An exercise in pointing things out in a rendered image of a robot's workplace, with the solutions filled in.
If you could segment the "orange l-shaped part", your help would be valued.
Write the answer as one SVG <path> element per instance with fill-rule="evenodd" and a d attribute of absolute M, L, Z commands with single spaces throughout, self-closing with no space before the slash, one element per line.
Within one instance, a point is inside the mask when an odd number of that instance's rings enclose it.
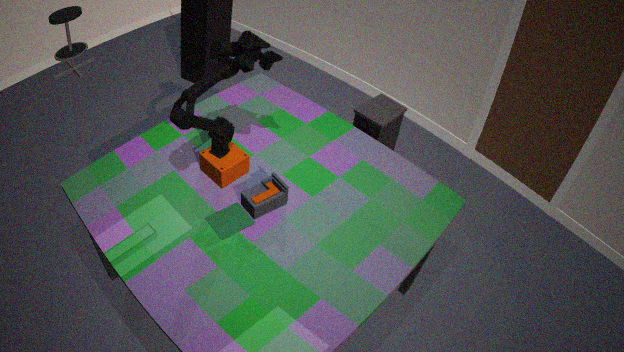
<path fill-rule="evenodd" d="M 268 187 L 268 190 L 266 190 L 265 192 L 251 198 L 251 200 L 256 204 L 263 202 L 267 199 L 269 199 L 270 197 L 280 193 L 280 191 L 271 183 L 268 182 L 265 184 Z"/>

